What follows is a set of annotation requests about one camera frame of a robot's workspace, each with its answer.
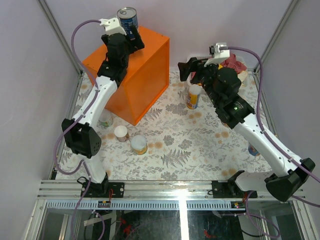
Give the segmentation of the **dark blue tin can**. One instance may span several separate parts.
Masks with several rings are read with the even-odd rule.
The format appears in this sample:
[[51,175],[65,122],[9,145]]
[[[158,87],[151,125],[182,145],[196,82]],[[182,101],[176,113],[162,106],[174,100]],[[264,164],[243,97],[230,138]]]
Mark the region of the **dark blue tin can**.
[[139,31],[137,11],[133,7],[124,7],[117,11],[117,17],[121,26],[124,28],[131,40],[135,39],[131,26],[135,26],[137,32]]

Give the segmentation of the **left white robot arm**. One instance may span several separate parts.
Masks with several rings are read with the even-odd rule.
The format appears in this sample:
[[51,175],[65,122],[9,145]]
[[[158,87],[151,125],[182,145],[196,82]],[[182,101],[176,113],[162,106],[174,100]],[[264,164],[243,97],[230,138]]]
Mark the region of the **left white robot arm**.
[[95,127],[105,105],[127,74],[130,54],[145,47],[134,25],[129,27],[132,37],[121,26],[113,27],[110,21],[103,26],[106,34],[101,38],[107,47],[106,60],[102,62],[82,108],[72,119],[64,119],[61,125],[66,146],[74,154],[84,156],[89,179],[94,183],[92,191],[101,198],[109,193],[110,186],[104,182],[106,172],[98,155],[102,140]]

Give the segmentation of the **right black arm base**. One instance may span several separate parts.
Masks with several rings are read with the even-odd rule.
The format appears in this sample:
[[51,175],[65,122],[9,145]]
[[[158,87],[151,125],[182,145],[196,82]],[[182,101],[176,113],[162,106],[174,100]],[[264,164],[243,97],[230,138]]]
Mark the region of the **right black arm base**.
[[248,194],[251,190],[243,191],[237,184],[236,179],[245,173],[244,170],[237,171],[228,180],[212,180],[211,190],[207,192],[208,195],[212,196],[214,199],[242,199],[243,201],[247,199]]

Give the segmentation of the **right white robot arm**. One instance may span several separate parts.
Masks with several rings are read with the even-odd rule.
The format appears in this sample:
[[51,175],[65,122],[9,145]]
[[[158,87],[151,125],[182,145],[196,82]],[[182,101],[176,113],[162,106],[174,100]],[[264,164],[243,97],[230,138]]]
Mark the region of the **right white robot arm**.
[[218,64],[206,64],[192,57],[178,63],[180,80],[185,82],[194,73],[192,84],[202,87],[213,103],[218,118],[243,136],[271,167],[270,172],[238,171],[228,180],[228,192],[240,197],[247,191],[268,191],[274,198],[286,202],[307,181],[315,163],[302,159],[289,150],[263,124],[257,112],[238,94],[242,85],[237,72]]

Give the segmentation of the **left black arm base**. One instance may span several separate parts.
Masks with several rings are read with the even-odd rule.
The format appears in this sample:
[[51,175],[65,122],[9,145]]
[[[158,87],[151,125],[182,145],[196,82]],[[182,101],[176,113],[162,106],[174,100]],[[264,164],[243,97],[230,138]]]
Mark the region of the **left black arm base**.
[[84,176],[79,177],[76,182],[81,184],[81,195],[84,194],[85,198],[108,198],[118,199],[124,197],[125,183],[124,182],[110,182],[108,177],[105,176],[102,183],[91,183],[88,190],[89,180]]

